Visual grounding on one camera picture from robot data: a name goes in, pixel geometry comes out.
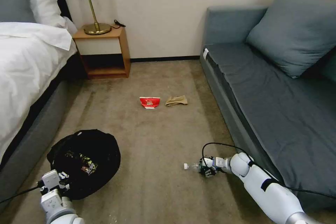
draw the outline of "white pillow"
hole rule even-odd
[[[66,26],[57,0],[30,0],[30,5],[37,23],[62,28]]]

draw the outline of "white duvet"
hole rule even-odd
[[[0,23],[0,161],[30,106],[75,52],[66,29]]]

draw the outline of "headboard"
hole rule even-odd
[[[61,10],[61,16],[68,17],[72,21],[66,0],[57,0],[57,4],[59,6],[59,9]]]

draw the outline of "sofa armrest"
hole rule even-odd
[[[244,42],[264,16],[267,7],[209,7],[206,11],[203,44]]]

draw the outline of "sofa cushion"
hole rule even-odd
[[[335,16],[330,0],[275,0],[247,42],[297,78],[336,45]]]
[[[228,83],[285,183],[336,196],[336,84],[327,79],[292,79],[248,44],[206,48],[207,61],[221,71],[218,78]],[[297,196],[305,209],[336,206],[335,200],[319,195]]]

